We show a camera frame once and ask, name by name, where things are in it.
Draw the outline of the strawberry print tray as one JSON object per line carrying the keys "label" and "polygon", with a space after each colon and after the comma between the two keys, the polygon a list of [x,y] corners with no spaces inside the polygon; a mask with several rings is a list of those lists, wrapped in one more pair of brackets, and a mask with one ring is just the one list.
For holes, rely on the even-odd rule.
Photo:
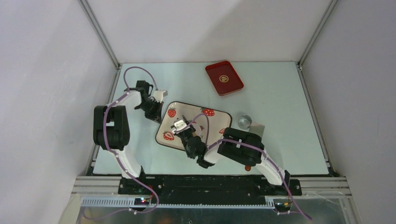
{"label": "strawberry print tray", "polygon": [[177,119],[185,118],[196,130],[203,142],[210,145],[220,139],[224,130],[231,126],[232,116],[223,111],[174,101],[166,109],[158,131],[156,142],[162,146],[184,150],[181,139],[174,135],[171,126]]}

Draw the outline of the aluminium frame rail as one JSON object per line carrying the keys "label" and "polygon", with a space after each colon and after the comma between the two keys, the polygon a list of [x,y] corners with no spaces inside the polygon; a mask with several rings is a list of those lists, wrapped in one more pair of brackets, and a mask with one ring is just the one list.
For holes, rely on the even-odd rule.
{"label": "aluminium frame rail", "polygon": [[72,188],[83,206],[126,208],[266,208],[299,199],[348,201],[344,177],[293,177],[289,190],[265,178],[243,176],[149,176],[143,187],[119,176],[80,176]]}

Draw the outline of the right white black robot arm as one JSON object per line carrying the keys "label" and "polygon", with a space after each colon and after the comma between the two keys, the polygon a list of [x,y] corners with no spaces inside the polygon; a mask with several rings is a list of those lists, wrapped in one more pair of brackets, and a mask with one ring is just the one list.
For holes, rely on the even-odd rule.
{"label": "right white black robot arm", "polygon": [[222,158],[245,167],[256,167],[271,184],[274,193],[284,195],[289,191],[290,173],[272,160],[259,135],[227,127],[219,140],[207,145],[196,135],[196,129],[192,126],[193,121],[201,116],[209,124],[208,116],[200,113],[190,121],[183,116],[171,126],[171,132],[180,138],[188,158],[195,159],[203,168],[214,166]]}

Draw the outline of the red lacquer tray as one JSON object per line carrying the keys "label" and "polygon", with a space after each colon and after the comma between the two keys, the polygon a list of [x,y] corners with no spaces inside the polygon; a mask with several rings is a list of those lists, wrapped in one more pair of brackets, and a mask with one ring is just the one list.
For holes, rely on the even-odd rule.
{"label": "red lacquer tray", "polygon": [[205,70],[219,96],[225,96],[244,88],[242,80],[229,61],[207,65]]}

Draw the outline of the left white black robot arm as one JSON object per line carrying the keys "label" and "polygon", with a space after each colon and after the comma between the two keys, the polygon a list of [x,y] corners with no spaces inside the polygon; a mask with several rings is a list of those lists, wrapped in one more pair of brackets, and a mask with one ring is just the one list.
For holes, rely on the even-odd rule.
{"label": "left white black robot arm", "polygon": [[114,156],[121,168],[122,177],[132,179],[129,187],[136,194],[146,192],[148,182],[139,177],[142,166],[129,146],[131,130],[128,112],[142,110],[145,118],[161,123],[163,100],[166,96],[166,90],[159,90],[154,85],[139,80],[134,88],[127,87],[123,95],[114,102],[98,105],[93,110],[95,145]]}

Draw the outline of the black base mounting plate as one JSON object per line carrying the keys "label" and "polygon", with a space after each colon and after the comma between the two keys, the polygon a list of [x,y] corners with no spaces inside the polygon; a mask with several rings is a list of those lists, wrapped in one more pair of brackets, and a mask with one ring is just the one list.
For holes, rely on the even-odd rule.
{"label": "black base mounting plate", "polygon": [[289,184],[271,185],[262,175],[143,175],[121,178],[118,194],[148,196],[160,205],[265,205],[268,196],[302,195],[299,180]]}

